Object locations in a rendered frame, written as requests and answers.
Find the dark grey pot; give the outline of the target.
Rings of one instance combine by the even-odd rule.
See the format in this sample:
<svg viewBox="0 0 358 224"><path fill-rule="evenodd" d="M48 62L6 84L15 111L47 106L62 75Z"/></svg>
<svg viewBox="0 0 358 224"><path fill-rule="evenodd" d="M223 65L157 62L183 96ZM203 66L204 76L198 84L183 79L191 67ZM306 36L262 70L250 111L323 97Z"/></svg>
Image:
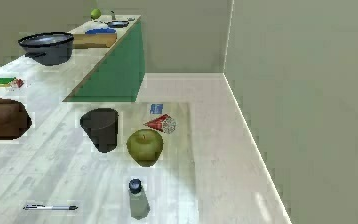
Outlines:
<svg viewBox="0 0 358 224"><path fill-rule="evenodd" d="M18 40L25 56L44 66L67 62L72 55L74 36L66 32L33 34Z"/></svg>

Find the clear bottle with dark cap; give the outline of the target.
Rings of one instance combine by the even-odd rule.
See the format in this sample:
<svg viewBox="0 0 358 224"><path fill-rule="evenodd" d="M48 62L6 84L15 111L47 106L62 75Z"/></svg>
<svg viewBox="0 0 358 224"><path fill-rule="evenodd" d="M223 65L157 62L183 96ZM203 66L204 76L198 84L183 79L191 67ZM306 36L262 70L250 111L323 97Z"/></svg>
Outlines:
<svg viewBox="0 0 358 224"><path fill-rule="evenodd" d="M128 187L131 216L137 220L145 218L150 212L150 205L141 180L132 179Z"/></svg>

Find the tan box with blue top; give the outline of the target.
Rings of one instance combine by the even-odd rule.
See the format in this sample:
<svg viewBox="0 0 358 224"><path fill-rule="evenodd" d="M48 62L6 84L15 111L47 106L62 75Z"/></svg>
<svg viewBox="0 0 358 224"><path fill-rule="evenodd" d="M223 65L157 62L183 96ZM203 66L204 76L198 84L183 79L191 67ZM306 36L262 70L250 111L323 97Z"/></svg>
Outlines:
<svg viewBox="0 0 358 224"><path fill-rule="evenodd" d="M74 34L75 49L110 48L117 40L115 29L91 29L84 34Z"/></svg>

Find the dark grey cup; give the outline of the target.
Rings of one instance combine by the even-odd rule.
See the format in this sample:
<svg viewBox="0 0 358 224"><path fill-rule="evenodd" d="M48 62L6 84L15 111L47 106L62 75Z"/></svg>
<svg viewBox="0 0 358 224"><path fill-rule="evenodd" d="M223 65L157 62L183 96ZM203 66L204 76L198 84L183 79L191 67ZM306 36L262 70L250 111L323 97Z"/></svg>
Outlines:
<svg viewBox="0 0 358 224"><path fill-rule="evenodd" d="M109 153L117 147L119 114L111 108L97 108L80 118L80 126L101 153Z"/></svg>

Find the green kitchen counter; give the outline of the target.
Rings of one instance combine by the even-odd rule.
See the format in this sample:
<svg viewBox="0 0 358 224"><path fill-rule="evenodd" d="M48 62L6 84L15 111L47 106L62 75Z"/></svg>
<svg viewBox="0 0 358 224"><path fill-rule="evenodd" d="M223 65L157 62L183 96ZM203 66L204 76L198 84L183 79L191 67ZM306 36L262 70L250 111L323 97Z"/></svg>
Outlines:
<svg viewBox="0 0 358 224"><path fill-rule="evenodd" d="M20 57L0 68L0 77L17 76L19 89L0 88L0 98L22 102L31 128L16 140L0 141L0 224L103 224L126 210L112 198L113 171L79 125L92 108L135 100L143 79L141 57L125 53L133 17L119 40L104 49L76 50L59 66L45 67ZM27 204L77 210L24 210Z"/></svg>

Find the black pan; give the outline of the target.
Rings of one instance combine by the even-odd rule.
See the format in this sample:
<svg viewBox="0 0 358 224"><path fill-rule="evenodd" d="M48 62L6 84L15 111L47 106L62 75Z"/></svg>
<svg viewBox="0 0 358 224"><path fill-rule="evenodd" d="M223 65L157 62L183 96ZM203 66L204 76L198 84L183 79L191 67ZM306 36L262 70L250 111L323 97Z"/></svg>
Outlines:
<svg viewBox="0 0 358 224"><path fill-rule="evenodd" d="M129 21L110 21L106 24L110 28L124 28L129 25Z"/></svg>

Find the brown bread loaf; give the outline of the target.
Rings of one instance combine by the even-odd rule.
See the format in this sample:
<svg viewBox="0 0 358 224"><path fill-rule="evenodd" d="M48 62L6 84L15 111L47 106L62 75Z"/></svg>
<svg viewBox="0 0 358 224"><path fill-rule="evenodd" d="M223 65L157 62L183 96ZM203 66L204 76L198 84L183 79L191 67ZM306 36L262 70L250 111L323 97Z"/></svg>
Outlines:
<svg viewBox="0 0 358 224"><path fill-rule="evenodd" d="M0 98L0 140L20 138L31 125L32 119L21 102Z"/></svg>

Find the green book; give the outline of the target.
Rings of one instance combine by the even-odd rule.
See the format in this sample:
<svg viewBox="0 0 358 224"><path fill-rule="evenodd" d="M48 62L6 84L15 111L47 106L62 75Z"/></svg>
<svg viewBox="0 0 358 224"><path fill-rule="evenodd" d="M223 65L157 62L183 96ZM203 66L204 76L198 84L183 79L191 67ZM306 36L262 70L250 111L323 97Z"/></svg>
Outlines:
<svg viewBox="0 0 358 224"><path fill-rule="evenodd" d="M1 87L20 88L23 84L24 84L23 80L18 79L16 77L0 78L0 88Z"/></svg>

